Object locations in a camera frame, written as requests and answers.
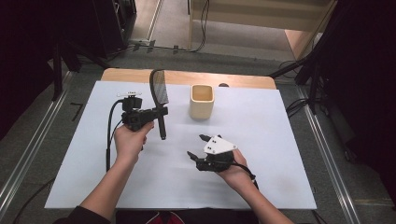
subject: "forearm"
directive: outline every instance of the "forearm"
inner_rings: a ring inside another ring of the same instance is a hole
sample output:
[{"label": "forearm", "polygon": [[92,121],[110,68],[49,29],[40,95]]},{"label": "forearm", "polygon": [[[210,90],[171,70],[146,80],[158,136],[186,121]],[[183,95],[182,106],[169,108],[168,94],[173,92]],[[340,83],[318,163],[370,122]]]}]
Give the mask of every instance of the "forearm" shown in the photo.
[{"label": "forearm", "polygon": [[80,206],[110,220],[133,168],[130,161],[116,160]]},{"label": "forearm", "polygon": [[275,208],[253,185],[245,185],[236,191],[248,203],[261,224],[292,223],[285,215]]}]

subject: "beige square container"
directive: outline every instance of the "beige square container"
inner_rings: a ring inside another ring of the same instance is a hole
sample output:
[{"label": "beige square container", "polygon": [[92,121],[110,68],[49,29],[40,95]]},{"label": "beige square container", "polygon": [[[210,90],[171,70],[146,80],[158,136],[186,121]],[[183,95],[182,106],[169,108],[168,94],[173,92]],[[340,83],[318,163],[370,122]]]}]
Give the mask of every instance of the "beige square container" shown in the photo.
[{"label": "beige square container", "polygon": [[208,85],[192,85],[190,116],[193,119],[209,119],[215,103],[214,89]]}]

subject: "black sleeve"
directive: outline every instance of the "black sleeve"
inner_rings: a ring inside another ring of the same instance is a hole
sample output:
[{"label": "black sleeve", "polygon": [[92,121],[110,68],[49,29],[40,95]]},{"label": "black sleeve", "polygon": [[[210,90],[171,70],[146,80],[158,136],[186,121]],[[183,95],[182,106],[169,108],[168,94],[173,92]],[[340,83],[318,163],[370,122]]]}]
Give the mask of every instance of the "black sleeve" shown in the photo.
[{"label": "black sleeve", "polygon": [[69,217],[64,217],[56,220],[53,224],[82,224],[82,223],[92,223],[92,224],[109,224],[110,221],[104,217],[99,216],[93,211],[77,206]]}]

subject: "person's right arm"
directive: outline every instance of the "person's right arm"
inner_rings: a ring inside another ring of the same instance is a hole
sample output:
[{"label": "person's right arm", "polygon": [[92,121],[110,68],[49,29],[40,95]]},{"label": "person's right arm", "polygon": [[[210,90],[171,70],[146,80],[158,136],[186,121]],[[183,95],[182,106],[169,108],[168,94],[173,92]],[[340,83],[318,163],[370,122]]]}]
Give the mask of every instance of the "person's right arm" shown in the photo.
[{"label": "person's right arm", "polygon": [[[233,151],[233,156],[236,162],[248,167],[246,159],[238,149]],[[220,172],[219,176],[241,195],[256,214],[261,224],[292,223],[260,193],[248,173],[242,168],[232,165],[228,170]]]}]

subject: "human hand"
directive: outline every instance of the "human hand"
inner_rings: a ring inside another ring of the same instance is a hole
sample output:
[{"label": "human hand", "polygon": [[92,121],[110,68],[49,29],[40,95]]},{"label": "human hand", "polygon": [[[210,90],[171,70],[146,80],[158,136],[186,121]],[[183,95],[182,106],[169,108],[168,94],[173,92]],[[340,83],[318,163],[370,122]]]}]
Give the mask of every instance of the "human hand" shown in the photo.
[{"label": "human hand", "polygon": [[124,160],[132,165],[137,163],[139,152],[146,144],[146,134],[154,128],[154,121],[147,123],[139,131],[133,132],[125,125],[120,126],[114,133],[117,149],[117,161]]},{"label": "human hand", "polygon": [[[239,149],[233,150],[233,158],[237,163],[248,167],[247,160]],[[253,186],[253,182],[251,181],[248,172],[239,166],[231,165],[230,168],[218,173],[218,175],[237,192],[240,192],[243,188],[251,187],[250,185]]]}]

